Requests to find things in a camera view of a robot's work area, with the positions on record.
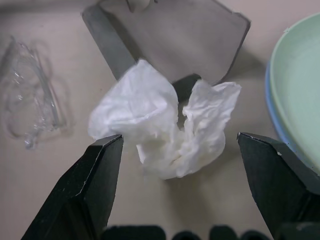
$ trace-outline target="stacked plates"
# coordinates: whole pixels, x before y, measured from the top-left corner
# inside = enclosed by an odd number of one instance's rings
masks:
[[[288,28],[278,41],[265,93],[281,140],[320,175],[320,13]]]

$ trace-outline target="white tissue paper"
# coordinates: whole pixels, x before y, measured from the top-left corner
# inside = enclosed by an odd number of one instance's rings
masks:
[[[174,87],[147,61],[140,59],[93,110],[88,133],[95,140],[123,135],[136,145],[146,172],[162,179],[181,178],[200,170],[224,150],[224,129],[241,86],[225,82],[210,86],[198,80],[178,121]]]

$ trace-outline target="beige table surface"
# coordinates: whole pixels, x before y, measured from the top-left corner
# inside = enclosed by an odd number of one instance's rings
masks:
[[[52,79],[69,92],[72,131],[25,150],[23,140],[0,129],[0,239],[20,239],[59,177],[84,153],[89,114],[115,79],[84,24],[81,12],[93,1],[21,1],[0,8],[0,32],[37,46],[48,58]],[[252,20],[228,81],[242,86],[231,115],[225,150],[201,171],[162,181],[144,178],[135,149],[124,148],[109,224],[159,225],[170,238],[191,230],[208,238],[215,224],[241,234],[270,236],[252,198],[236,141],[238,132],[276,137],[265,104],[264,74],[273,47],[297,20],[320,12],[319,0],[221,0]]]

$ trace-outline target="plastic bag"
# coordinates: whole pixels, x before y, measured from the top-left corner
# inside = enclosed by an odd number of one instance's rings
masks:
[[[234,82],[211,87],[197,81],[183,108],[186,120],[180,130],[174,87],[140,59],[94,109],[88,133],[95,140],[121,134],[126,144],[137,145],[147,172],[162,179],[181,178],[223,152],[224,128],[240,91]]]
[[[3,128],[12,138],[24,138],[25,147],[33,149],[42,132],[62,126],[58,109],[37,55],[14,39],[9,67],[8,81],[2,83],[6,84],[1,111]],[[26,123],[17,124],[20,120],[32,123],[21,127]]]

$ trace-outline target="green plate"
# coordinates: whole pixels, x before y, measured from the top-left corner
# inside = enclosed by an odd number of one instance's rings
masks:
[[[320,175],[320,13],[288,28],[276,44],[270,90],[298,156]]]

